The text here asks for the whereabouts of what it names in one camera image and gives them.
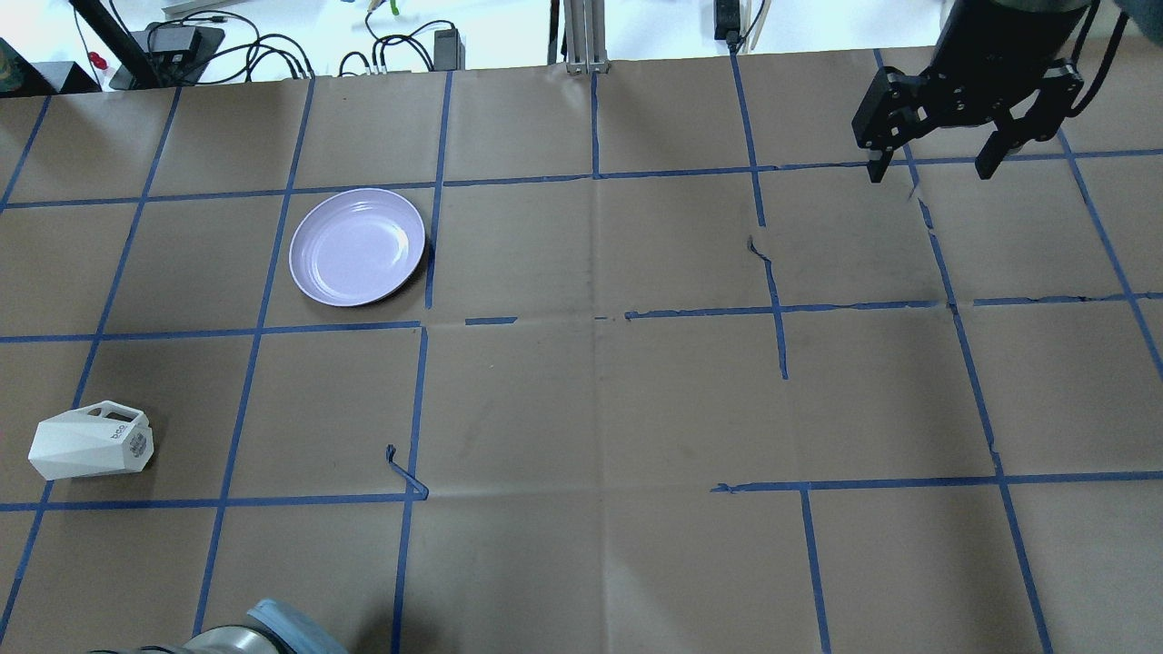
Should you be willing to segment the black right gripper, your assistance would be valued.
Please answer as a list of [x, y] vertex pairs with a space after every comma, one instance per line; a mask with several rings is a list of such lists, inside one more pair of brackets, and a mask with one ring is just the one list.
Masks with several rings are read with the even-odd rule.
[[868, 176], [882, 183], [890, 152], [936, 129], [994, 125], [975, 157], [975, 171], [989, 182], [1028, 141], [1044, 142], [1072, 115], [1084, 79], [1072, 62], [1033, 71], [949, 74], [929, 67], [922, 74], [884, 66], [859, 100], [851, 127], [868, 151]]

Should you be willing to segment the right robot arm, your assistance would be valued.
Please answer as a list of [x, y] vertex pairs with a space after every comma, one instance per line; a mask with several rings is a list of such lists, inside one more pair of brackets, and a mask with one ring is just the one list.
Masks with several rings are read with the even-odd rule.
[[1077, 61], [1098, 1], [955, 1], [928, 66], [919, 74], [883, 66], [851, 121], [879, 183], [894, 154], [939, 129], [994, 125], [975, 168], [987, 182], [1009, 154], [1046, 142], [1089, 108], [1108, 78], [1129, 24], [1160, 40], [1158, 1], [1121, 1], [1092, 81]]

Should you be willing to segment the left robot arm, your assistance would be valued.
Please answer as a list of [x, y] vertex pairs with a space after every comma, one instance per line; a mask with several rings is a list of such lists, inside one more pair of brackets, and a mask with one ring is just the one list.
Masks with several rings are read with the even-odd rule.
[[201, 630], [183, 644], [145, 644], [90, 653], [347, 653], [328, 630], [297, 607], [262, 599], [244, 620]]

